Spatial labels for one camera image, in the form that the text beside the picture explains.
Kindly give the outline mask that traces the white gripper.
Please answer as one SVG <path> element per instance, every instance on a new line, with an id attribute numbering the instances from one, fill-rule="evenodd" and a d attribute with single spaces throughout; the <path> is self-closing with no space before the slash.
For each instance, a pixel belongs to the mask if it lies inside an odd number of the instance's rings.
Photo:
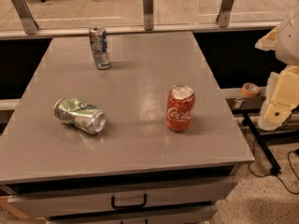
<path id="1" fill-rule="evenodd" d="M 278 60 L 287 65 L 279 74 L 272 72 L 267 80 L 258 126 L 274 131 L 299 106 L 299 4 L 283 19 L 279 26 L 260 38 L 256 49 L 276 50 Z"/>

